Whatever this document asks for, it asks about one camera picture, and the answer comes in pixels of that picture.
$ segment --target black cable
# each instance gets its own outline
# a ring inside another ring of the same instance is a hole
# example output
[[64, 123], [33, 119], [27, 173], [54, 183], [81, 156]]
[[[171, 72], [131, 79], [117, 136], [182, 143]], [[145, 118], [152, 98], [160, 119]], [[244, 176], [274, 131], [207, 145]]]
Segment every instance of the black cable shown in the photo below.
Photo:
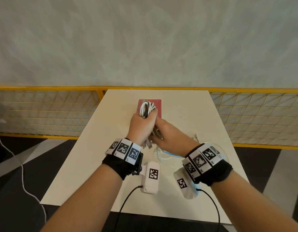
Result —
[[220, 213], [219, 213], [219, 210], [218, 210], [218, 207], [216, 205], [216, 203], [214, 202], [214, 200], [212, 199], [212, 197], [206, 192], [206, 191], [203, 191], [201, 189], [196, 189], [197, 191], [202, 191], [204, 192], [206, 195], [208, 195], [208, 197], [212, 200], [213, 204], [216, 206], [216, 209], [217, 209], [217, 213], [218, 213], [218, 229], [217, 229], [217, 232], [219, 232], [219, 228], [220, 228]]
[[124, 202], [123, 202], [123, 204], [122, 204], [122, 207], [121, 207], [121, 209], [120, 209], [120, 211], [119, 211], [119, 214], [118, 214], [118, 217], [117, 217], [117, 221], [116, 221], [116, 224], [115, 224], [115, 228], [114, 228], [113, 231], [116, 231], [117, 224], [118, 224], [118, 221], [119, 221], [119, 216], [120, 216], [120, 213], [121, 213], [121, 211], [122, 211], [122, 208], [123, 208], [125, 202], [128, 200], [129, 196], [130, 196], [130, 195], [131, 195], [137, 188], [142, 188], [142, 187], [143, 187], [143, 186], [135, 187], [135, 188], [128, 194], [128, 197], [126, 197], [126, 199], [124, 200]]

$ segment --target forearm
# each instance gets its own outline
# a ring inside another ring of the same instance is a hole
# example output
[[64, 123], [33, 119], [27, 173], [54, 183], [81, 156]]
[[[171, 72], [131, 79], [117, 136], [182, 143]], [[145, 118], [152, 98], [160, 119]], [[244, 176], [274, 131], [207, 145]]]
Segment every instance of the forearm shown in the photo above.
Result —
[[298, 224], [235, 171], [211, 186], [238, 232], [298, 231]]
[[101, 231], [121, 185], [120, 176], [102, 164], [56, 211], [41, 231]]

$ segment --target wristband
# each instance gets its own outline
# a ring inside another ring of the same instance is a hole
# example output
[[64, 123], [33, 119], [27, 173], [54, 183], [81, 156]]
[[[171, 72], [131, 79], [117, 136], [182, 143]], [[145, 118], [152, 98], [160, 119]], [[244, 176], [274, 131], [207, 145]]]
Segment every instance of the wristband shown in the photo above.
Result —
[[106, 157], [102, 163], [111, 167], [124, 180], [127, 175], [138, 170], [139, 162], [141, 162], [139, 158], [142, 156], [140, 149], [139, 145], [132, 143], [127, 138], [116, 139], [106, 150]]
[[212, 143], [202, 143], [190, 151], [182, 163], [195, 184], [202, 182], [211, 186], [225, 180], [232, 170], [220, 154]]

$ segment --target black floor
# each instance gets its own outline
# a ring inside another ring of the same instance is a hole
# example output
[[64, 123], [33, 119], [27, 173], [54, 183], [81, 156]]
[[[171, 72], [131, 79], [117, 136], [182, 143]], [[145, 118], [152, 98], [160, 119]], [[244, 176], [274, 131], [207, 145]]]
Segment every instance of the black floor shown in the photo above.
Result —
[[[36, 139], [2, 140], [15, 154], [41, 142]], [[76, 141], [68, 140], [24, 165], [25, 187], [42, 199], [48, 187], [68, 156]], [[236, 148], [250, 183], [263, 192], [275, 166], [280, 150]], [[45, 205], [48, 219], [57, 210], [57, 206]], [[117, 213], [111, 212], [103, 231], [113, 231]], [[298, 202], [294, 210], [294, 219], [298, 221]], [[21, 185], [21, 168], [17, 168], [0, 177], [0, 231], [40, 231], [44, 225], [41, 206], [34, 198], [24, 193]], [[122, 213], [117, 231], [215, 231], [216, 223], [179, 220]], [[227, 231], [223, 226], [220, 231]]]

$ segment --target red box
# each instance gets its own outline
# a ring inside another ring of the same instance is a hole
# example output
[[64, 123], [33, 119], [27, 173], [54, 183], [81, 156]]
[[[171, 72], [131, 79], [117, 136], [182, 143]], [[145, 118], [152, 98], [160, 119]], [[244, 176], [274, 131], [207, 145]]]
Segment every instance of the red box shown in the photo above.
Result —
[[137, 113], [138, 113], [138, 109], [141, 106], [143, 100], [147, 100], [149, 102], [154, 103], [155, 107], [158, 109], [158, 117], [162, 118], [162, 100], [160, 100], [160, 99], [140, 99], [138, 101], [138, 106], [137, 106], [137, 111], [136, 111]]

